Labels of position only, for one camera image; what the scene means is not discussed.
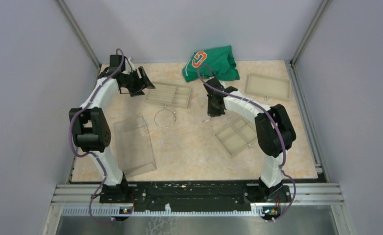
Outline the beige ring roll tray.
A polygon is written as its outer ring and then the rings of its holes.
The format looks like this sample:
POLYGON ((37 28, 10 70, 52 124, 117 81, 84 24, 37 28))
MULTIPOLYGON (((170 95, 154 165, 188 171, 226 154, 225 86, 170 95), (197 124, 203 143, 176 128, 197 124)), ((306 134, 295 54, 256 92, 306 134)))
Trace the beige ring roll tray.
POLYGON ((172 83, 155 82, 155 88, 148 90, 145 100, 150 104, 188 109, 192 87, 172 83))

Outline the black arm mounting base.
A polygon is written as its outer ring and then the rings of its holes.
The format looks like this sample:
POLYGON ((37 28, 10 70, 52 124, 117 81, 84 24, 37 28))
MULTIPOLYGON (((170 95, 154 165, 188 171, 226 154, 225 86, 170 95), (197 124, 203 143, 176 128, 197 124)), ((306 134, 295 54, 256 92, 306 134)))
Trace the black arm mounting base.
POLYGON ((130 182, 103 186, 97 197, 103 204, 133 204, 135 212, 160 212, 166 205, 173 212, 243 212, 251 203, 291 201, 289 186, 267 189, 260 180, 130 182))

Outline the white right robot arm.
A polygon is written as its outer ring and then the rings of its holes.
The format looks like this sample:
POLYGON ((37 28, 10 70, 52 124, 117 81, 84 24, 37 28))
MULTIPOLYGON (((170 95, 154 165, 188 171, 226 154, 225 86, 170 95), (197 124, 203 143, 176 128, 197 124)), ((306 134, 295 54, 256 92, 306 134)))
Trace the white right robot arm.
POLYGON ((283 180, 287 153, 296 140, 296 132, 285 107, 261 104, 235 87, 224 87, 215 77, 204 81, 203 85, 207 91, 210 117, 232 111, 254 124, 258 144, 265 154, 260 176, 264 185, 259 188, 259 195, 266 202, 273 201, 279 194, 277 185, 283 180))

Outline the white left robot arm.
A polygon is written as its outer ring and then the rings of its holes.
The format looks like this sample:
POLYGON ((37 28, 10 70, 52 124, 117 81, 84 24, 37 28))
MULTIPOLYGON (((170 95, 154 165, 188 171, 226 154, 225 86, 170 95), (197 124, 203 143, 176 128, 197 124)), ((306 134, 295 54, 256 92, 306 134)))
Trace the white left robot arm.
POLYGON ((95 87, 88 99, 78 108, 70 109, 68 138, 75 157, 90 156, 102 173, 103 184, 114 186, 111 196, 119 203, 131 195, 129 187, 122 183, 124 173, 117 166, 110 143, 111 130, 105 110, 116 94, 126 89, 131 97, 144 95, 144 89, 154 89, 144 67, 135 67, 123 54, 110 56, 110 63, 98 75, 95 87))

